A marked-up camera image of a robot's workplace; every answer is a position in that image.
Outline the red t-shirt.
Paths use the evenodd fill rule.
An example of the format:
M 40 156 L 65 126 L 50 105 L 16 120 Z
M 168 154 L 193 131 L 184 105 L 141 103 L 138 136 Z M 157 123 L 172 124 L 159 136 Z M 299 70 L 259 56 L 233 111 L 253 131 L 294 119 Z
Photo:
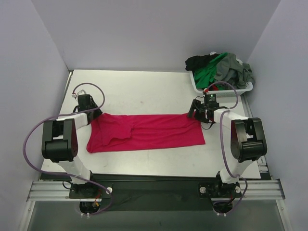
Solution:
M 111 115 L 91 123 L 86 150 L 93 153 L 204 145 L 201 124 L 186 114 Z

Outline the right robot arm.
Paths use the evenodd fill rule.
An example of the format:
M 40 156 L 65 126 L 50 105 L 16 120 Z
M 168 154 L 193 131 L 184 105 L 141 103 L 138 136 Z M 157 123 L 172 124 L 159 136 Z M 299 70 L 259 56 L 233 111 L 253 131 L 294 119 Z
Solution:
M 201 123 L 219 124 L 220 145 L 224 168 L 218 173 L 220 180 L 213 184 L 214 193 L 225 196 L 230 184 L 239 181 L 244 171 L 267 153 L 267 143 L 262 120 L 258 117 L 241 116 L 230 108 L 220 106 L 216 94 L 204 94 L 203 100 L 194 99 L 187 114 Z M 234 162 L 228 164 L 223 139 L 223 129 L 230 133 L 230 150 Z

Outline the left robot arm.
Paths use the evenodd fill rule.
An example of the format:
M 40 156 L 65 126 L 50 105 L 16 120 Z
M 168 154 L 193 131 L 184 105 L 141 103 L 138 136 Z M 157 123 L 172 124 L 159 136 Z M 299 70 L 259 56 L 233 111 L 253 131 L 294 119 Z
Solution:
M 102 115 L 102 111 L 89 94 L 77 96 L 77 113 L 43 124 L 42 155 L 59 165 L 71 175 L 74 185 L 81 185 L 80 192 L 86 198 L 92 198 L 97 193 L 95 183 L 88 170 L 78 157 L 77 130 L 88 126 Z

